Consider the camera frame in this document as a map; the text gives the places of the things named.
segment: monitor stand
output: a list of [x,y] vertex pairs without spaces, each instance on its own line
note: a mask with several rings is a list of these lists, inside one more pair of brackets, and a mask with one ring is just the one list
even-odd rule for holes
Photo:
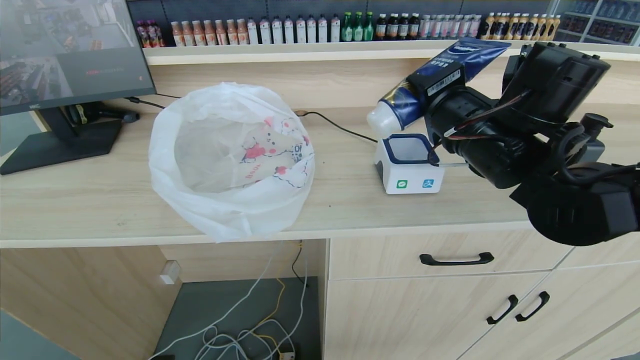
[[0,167],[0,174],[109,154],[121,120],[74,127],[61,108],[38,111],[51,131],[29,135]]

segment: barcode sticker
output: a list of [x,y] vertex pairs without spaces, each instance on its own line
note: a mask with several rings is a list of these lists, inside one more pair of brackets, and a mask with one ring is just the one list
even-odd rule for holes
[[449,76],[447,76],[446,78],[438,81],[438,83],[436,83],[435,85],[433,85],[432,87],[427,89],[427,95],[431,96],[435,93],[437,93],[438,91],[440,91],[443,87],[451,84],[455,79],[460,78],[460,69],[456,70],[455,72],[453,72],[452,74],[450,74]]

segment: white cap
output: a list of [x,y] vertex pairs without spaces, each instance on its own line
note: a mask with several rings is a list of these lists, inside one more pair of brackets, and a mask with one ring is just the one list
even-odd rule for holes
[[367,114],[367,122],[376,136],[381,139],[386,139],[392,134],[402,131],[396,113],[383,101],[378,102],[376,108]]

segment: green bottle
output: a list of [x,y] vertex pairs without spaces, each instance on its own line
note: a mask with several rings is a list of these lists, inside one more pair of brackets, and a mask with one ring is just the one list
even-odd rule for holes
[[372,41],[373,40],[373,13],[367,12],[367,21],[365,21],[364,26],[364,40]]
[[356,20],[353,23],[353,41],[362,41],[364,29],[362,29],[362,12],[356,12]]
[[351,13],[344,13],[344,21],[342,22],[342,31],[340,32],[342,41],[349,42],[353,39],[353,28],[351,27]]

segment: robotic arm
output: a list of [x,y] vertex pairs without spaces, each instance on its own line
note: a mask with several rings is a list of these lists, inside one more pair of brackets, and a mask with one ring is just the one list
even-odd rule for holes
[[499,189],[519,185],[510,197],[545,237],[586,246],[640,231],[640,163],[595,162],[604,152],[600,131],[613,127],[605,117],[567,122],[610,67],[597,55],[536,42],[509,58],[497,100],[467,87],[459,63],[408,81],[435,147],[462,156]]

